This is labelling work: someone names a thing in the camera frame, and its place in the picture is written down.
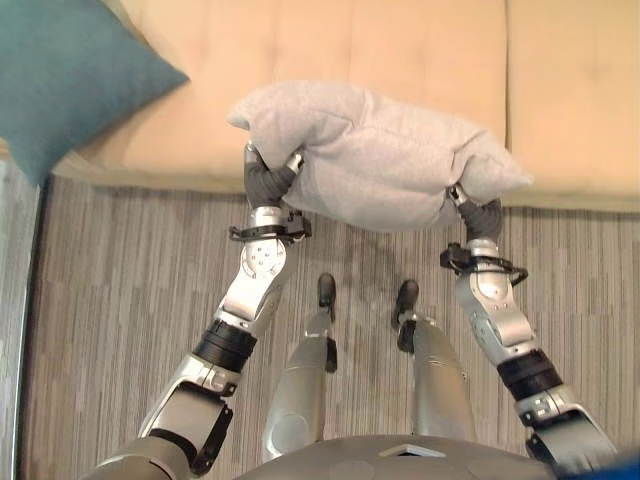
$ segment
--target floor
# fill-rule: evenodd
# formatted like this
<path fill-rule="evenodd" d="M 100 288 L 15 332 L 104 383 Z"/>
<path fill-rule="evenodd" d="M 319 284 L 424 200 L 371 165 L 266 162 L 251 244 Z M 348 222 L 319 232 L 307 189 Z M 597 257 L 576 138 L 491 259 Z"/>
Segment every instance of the floor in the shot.
<path fill-rule="evenodd" d="M 147 408 L 197 341 L 238 268 L 227 239 L 244 225 L 241 197 L 91 188 L 56 180 L 36 291 L 26 478 L 76 478 L 135 437 Z M 389 317 L 403 279 L 469 374 L 480 441 L 523 452 L 525 431 L 498 375 L 475 344 L 438 266 L 461 226 L 375 234 L 311 217 L 277 321 L 245 368 L 236 417 L 212 473 L 259 462 L 279 372 L 314 311 L 316 278 L 338 284 L 339 368 L 328 384 L 325 437 L 408 432 L 409 357 Z M 511 209 L 503 253 L 530 278 L 516 298 L 540 343 L 621 447 L 640 444 L 640 215 Z"/>
<path fill-rule="evenodd" d="M 0 161 L 0 478 L 9 479 L 37 192 Z"/>

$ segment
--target black joint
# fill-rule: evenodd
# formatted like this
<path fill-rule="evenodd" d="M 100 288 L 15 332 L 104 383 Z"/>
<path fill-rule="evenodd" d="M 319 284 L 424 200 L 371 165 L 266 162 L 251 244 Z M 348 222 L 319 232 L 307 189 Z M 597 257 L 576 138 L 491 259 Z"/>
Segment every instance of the black joint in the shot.
<path fill-rule="evenodd" d="M 193 462 L 189 462 L 191 472 L 195 476 L 200 477 L 211 470 L 213 462 L 218 458 L 222 444 L 227 437 L 227 430 L 232 418 L 233 411 L 224 404 L 220 415 L 218 415 L 218 420 L 207 437 L 204 447 L 198 452 Z"/>
<path fill-rule="evenodd" d="M 335 373 L 338 370 L 338 346 L 333 338 L 327 338 L 327 360 L 324 367 L 325 372 Z"/>
<path fill-rule="evenodd" d="M 498 373 L 516 401 L 562 385 L 560 375 L 542 350 L 501 363 Z"/>
<path fill-rule="evenodd" d="M 198 454 L 196 447 L 189 440 L 184 438 L 182 435 L 178 435 L 170 430 L 165 430 L 164 428 L 154 428 L 149 432 L 150 437 L 162 438 L 168 442 L 173 443 L 180 447 L 180 450 L 184 452 L 185 457 L 187 457 L 187 461 L 189 465 L 193 463 Z"/>
<path fill-rule="evenodd" d="M 202 334 L 193 353 L 203 360 L 232 372 L 241 372 L 257 340 L 248 332 L 214 320 Z"/>
<path fill-rule="evenodd" d="M 398 348 L 407 353 L 414 353 L 413 335 L 416 331 L 416 321 L 407 320 L 400 326 L 398 332 Z"/>
<path fill-rule="evenodd" d="M 493 200 L 486 205 L 476 205 L 468 200 L 458 206 L 458 212 L 467 226 L 467 241 L 490 238 L 498 241 L 502 231 L 502 204 Z"/>

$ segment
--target robot forearm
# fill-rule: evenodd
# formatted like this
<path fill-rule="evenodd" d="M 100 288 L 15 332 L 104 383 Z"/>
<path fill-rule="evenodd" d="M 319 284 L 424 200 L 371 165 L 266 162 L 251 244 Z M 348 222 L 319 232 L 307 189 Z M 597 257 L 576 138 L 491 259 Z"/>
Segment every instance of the robot forearm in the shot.
<path fill-rule="evenodd" d="M 251 144 L 245 158 L 253 210 L 248 228 L 231 229 L 231 239 L 244 244 L 238 274 L 200 342 L 145 418 L 139 438 L 87 480 L 183 480 L 207 473 L 218 455 L 233 417 L 225 398 L 234 394 L 257 339 L 275 317 L 296 262 L 294 243 L 311 235 L 300 213 L 285 214 L 277 202 L 302 157 L 295 153 L 286 167 L 273 172 L 275 182 Z"/>
<path fill-rule="evenodd" d="M 538 345 L 527 317 L 513 298 L 513 286 L 526 278 L 524 269 L 500 258 L 496 245 L 500 208 L 477 212 L 464 193 L 452 195 L 467 226 L 466 248 L 449 245 L 441 265 L 459 274 L 456 298 L 470 319 L 473 333 L 487 358 L 497 368 L 513 395 L 515 409 L 526 427 L 533 429 L 527 441 L 529 454 L 549 463 L 559 474 L 592 470 L 608 463 L 616 449 L 592 415 L 580 404 L 569 385 Z"/>

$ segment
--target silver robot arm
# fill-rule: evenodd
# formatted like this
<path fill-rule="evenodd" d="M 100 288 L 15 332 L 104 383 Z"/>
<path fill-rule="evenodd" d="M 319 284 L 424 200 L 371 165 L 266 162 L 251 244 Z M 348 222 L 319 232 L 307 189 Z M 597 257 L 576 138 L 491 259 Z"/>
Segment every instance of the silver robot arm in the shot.
<path fill-rule="evenodd" d="M 282 287 L 296 262 L 295 243 L 311 235 L 299 212 L 285 214 L 280 198 L 303 163 L 294 153 L 269 171 L 249 143 L 245 188 L 249 227 L 231 228 L 244 243 L 240 269 L 203 333 L 145 418 L 138 439 L 99 464 L 86 480 L 186 480 L 206 474 L 222 447 L 235 392 L 257 339 L 275 317 Z"/>
<path fill-rule="evenodd" d="M 440 263 L 458 274 L 457 301 L 478 344 L 513 395 L 520 420 L 532 429 L 526 443 L 529 455 L 559 475 L 605 466 L 616 454 L 614 445 L 561 380 L 513 298 L 513 286 L 527 272 L 500 257 L 499 201 L 479 207 L 459 186 L 451 188 L 449 196 L 467 225 L 467 244 L 466 248 L 450 244 Z"/>

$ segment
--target couch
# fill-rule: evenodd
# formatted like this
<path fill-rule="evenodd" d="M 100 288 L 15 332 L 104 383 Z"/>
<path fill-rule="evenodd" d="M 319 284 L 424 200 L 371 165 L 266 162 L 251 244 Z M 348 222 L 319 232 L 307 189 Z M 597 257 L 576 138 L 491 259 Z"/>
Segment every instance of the couch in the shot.
<path fill-rule="evenodd" d="M 259 85 L 331 80 L 492 130 L 536 178 L 508 205 L 640 211 L 637 0 L 105 3 L 191 82 L 56 175 L 241 192 L 247 134 L 226 123 L 230 108 Z"/>

